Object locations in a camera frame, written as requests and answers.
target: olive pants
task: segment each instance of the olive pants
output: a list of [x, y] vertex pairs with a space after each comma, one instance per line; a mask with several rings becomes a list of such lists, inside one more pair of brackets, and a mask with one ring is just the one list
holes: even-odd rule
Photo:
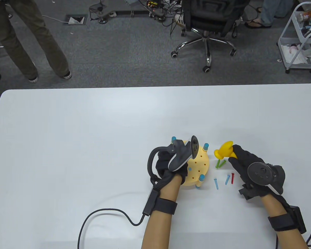
[[[68, 74], [69, 69], [67, 59], [49, 30], [46, 28], [44, 19], [35, 1], [9, 0], [9, 4], [35, 35], [54, 72], [58, 76]], [[7, 51], [7, 54], [26, 78], [32, 79], [38, 75], [35, 65], [16, 37], [15, 30], [8, 19], [8, 12], [6, 11], [5, 3], [3, 1], [0, 1], [0, 42]]]

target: wristband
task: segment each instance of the wristband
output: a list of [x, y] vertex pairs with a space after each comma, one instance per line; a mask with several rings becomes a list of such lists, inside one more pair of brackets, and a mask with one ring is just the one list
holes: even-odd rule
[[268, 220], [276, 232], [293, 230], [298, 227], [289, 213], [275, 217], [268, 217]]

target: wrist strap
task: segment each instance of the wrist strap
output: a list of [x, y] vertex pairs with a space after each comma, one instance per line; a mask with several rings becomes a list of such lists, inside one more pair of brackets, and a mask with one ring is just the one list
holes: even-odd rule
[[288, 231], [297, 228], [297, 225], [289, 213], [275, 217], [268, 217], [268, 220], [270, 221], [272, 228], [277, 232]]
[[176, 202], [173, 202], [172, 200], [162, 199], [159, 197], [155, 202], [156, 203], [154, 205], [153, 211], [157, 210], [163, 213], [174, 215], [177, 206]]

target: foot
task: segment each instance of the foot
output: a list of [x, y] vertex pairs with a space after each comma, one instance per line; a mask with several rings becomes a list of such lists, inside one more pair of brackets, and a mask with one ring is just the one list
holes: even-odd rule
[[35, 78], [29, 79], [31, 83], [36, 83], [38, 81], [38, 77], [36, 76]]
[[245, 23], [244, 25], [246, 27], [248, 27], [249, 29], [266, 29], [266, 28], [271, 27], [271, 26], [265, 26], [265, 25], [261, 24], [260, 19], [252, 20], [250, 22]]
[[174, 16], [174, 22], [177, 23], [178, 26], [185, 28], [185, 22], [183, 20], [183, 13], [182, 14], [176, 14]]
[[71, 71], [69, 71], [66, 75], [62, 76], [62, 78], [69, 80], [72, 76], [73, 75], [72, 75]]

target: jeans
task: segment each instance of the jeans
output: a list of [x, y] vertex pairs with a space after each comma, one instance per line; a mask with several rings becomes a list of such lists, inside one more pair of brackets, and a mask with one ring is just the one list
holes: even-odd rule
[[[69, 69], [67, 59], [49, 30], [46, 28], [44, 19], [35, 1], [10, 0], [9, 3], [16, 14], [35, 35], [54, 72], [58, 76], [68, 74]], [[15, 30], [8, 19], [8, 13], [3, 1], [0, 1], [0, 42], [4, 46], [7, 54], [26, 78], [32, 79], [38, 75], [37, 69], [31, 58], [16, 37]]]
[[264, 0], [261, 23], [264, 26], [273, 24], [274, 16], [285, 17], [293, 6], [293, 0]]

